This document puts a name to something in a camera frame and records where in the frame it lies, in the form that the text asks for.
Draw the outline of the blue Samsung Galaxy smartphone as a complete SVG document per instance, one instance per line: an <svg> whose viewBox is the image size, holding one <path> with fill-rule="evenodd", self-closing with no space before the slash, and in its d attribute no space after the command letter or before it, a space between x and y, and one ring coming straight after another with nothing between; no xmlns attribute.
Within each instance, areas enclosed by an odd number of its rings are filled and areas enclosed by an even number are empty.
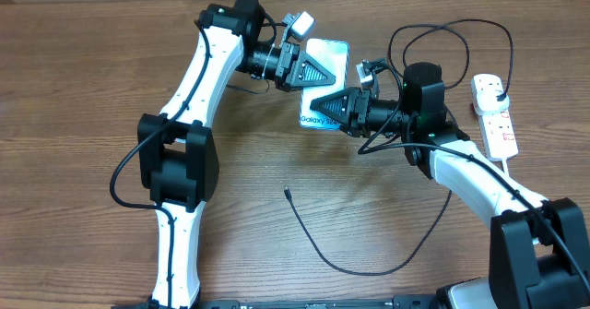
<svg viewBox="0 0 590 309"><path fill-rule="evenodd" d="M303 79L313 86L301 92L299 124L303 128L317 130L338 130L339 123L322 113L313 111L314 99L342 90L348 72L349 46L346 42L309 39L305 52L313 59L303 71Z"/></svg>

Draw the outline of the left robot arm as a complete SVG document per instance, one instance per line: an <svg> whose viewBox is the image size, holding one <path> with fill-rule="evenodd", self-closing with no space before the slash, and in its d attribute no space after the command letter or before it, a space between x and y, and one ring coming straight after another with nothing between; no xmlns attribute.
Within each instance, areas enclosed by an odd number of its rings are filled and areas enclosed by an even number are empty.
<svg viewBox="0 0 590 309"><path fill-rule="evenodd" d="M200 224L219 173L212 126L231 76L271 80L285 91L335 82L334 72L300 47L314 23L307 12L288 14L280 22L283 34L262 41L262 27L278 24L258 0L211 4L200 13L195 55L179 88L159 114L143 115L137 126L141 183L159 225L158 275L148 307L198 304Z"/></svg>

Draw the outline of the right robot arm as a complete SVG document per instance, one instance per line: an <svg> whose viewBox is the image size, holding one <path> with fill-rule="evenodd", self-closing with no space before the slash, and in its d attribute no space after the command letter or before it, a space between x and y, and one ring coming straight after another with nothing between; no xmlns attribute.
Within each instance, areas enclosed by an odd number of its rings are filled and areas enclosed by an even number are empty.
<svg viewBox="0 0 590 309"><path fill-rule="evenodd" d="M485 278L459 281L430 296L431 308L583 308L589 304L589 239L581 209L526 189L478 150L447 118L442 70L408 66L396 101L348 88L311 109L352 137L401 138L409 164L461 198L490 230Z"/></svg>

